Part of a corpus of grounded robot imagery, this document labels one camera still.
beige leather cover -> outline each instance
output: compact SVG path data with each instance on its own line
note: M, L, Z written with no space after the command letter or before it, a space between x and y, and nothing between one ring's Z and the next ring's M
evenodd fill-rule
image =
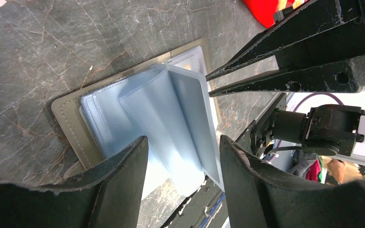
M64 179L73 177L84 171L85 171L85 168L83 168L82 163L80 163L80 161L77 161L64 173Z
M107 79L104 79L103 81L97 82L93 85L90 85L88 87L75 91L71 94L68 94L64 97L61 97L52 103L51 105L52 112L54 113L57 122L64 131L65 136L67 137L69 143L74 149L81 165L85 170L97 165L98 163L103 161L104 158L99 148L97 147L95 140L90 134L90 131L85 124L84 118L82 117L79 111L80 97L84 94L90 93L110 83L113 83L115 81L124 79L130 75L146 70L153 64L164 63L166 60L173 58L196 46L202 47L203 55L205 58L206 69L208 72L210 72L211 66L210 66L208 45L206 39L200 38L196 41L188 43L163 55L147 60L115 76L111 76ZM218 106L217 104L215 104L215 106L219 119Z

black metal frame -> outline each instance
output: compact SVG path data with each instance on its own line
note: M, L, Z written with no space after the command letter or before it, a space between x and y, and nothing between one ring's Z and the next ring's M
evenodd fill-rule
M211 91L338 92L365 90L365 1L309 0L275 26L256 35L213 80L275 56L279 70Z
M252 121L250 125L253 125L253 127L251 128L250 136L247 137L247 133L244 131L237 138L236 142L247 151L253 151L256 153L254 155L259 157L273 138L272 128L275 121L275 110L286 110L286 97L285 93L279 94L259 121Z

screw hole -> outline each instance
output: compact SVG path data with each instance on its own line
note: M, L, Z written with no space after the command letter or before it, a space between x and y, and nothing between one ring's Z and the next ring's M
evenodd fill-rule
M336 75L336 81L341 85L345 85L349 82L349 76L344 72L341 72Z
M288 90L292 91L292 92L298 92L301 89L301 85L298 82L291 82L288 85Z
M360 25L360 24L362 24L362 22L363 22L363 18L362 18L362 17L358 17L358 18L356 18L356 19L353 21L353 23L354 23L355 25Z

marble surface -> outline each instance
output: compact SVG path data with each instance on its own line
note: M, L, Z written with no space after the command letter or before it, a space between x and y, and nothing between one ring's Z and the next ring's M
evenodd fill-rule
M186 199L179 195L170 179L141 202L138 228L161 227Z
M57 97L201 37L215 69L263 29L240 0L9 0L0 7L0 177L58 183L77 161L50 110ZM275 68L269 58L214 84ZM273 96L219 97L218 135L235 139Z

person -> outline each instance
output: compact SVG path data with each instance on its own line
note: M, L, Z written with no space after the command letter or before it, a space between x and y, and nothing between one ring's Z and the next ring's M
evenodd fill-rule
M330 175L340 184L363 179L358 169L359 166L353 163L323 157L323 166L328 169Z
M331 176L335 178L338 183L342 184L345 179L346 162L338 159L332 159L327 164Z

